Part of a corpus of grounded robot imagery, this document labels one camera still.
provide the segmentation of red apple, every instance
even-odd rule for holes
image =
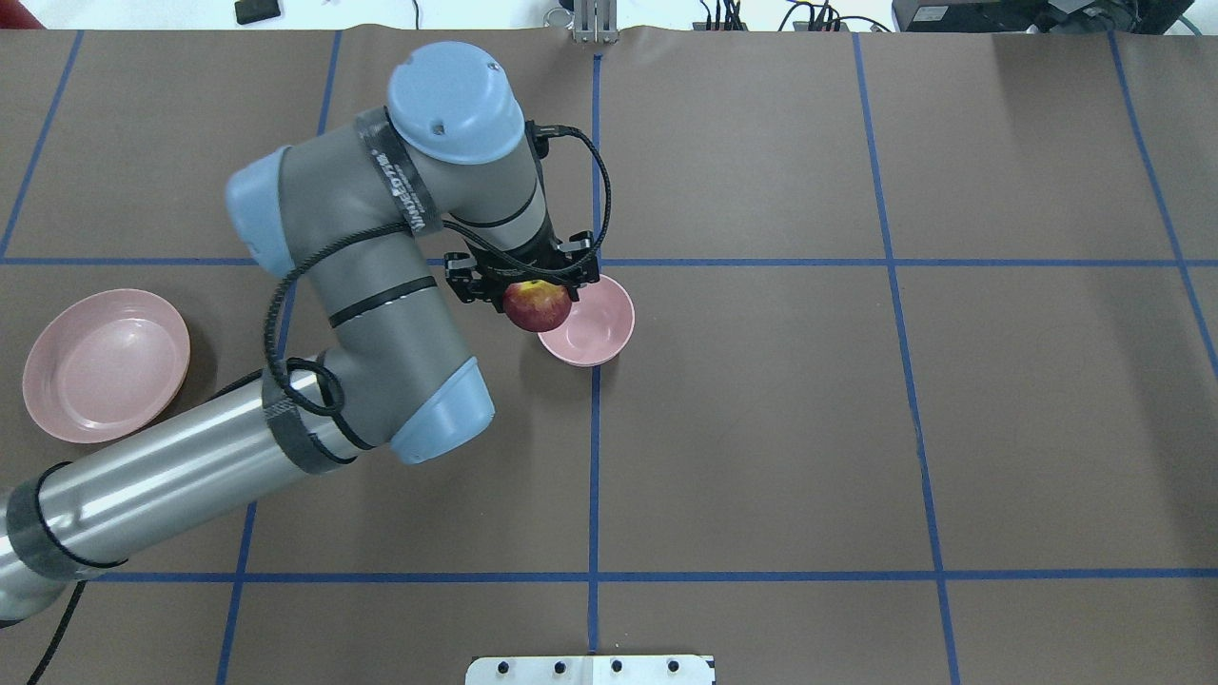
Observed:
[[[503,313],[518,327],[546,333],[563,325],[571,313],[566,288],[544,280],[524,280],[508,285],[503,294]]]

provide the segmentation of silver robot arm segment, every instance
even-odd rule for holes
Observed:
[[[569,261],[570,245],[564,251],[551,228],[531,128],[490,55],[438,43],[393,73],[387,107],[235,174],[227,194],[233,222],[258,263],[279,277],[336,240],[409,227],[343,247],[308,272],[339,340],[317,361],[341,380],[341,413],[303,411],[264,371],[0,491],[0,628],[46,608],[69,583],[341,468],[363,450],[389,444],[417,463],[481,433],[493,405],[415,238],[438,230],[449,213],[521,261]],[[496,290],[527,275],[471,250],[471,263],[456,255],[449,284],[456,274],[459,285],[477,285],[462,280],[477,272],[482,285],[458,295],[498,308]],[[577,282],[596,280],[591,263]],[[301,396],[330,403],[335,389],[315,369],[297,364],[287,374]]]

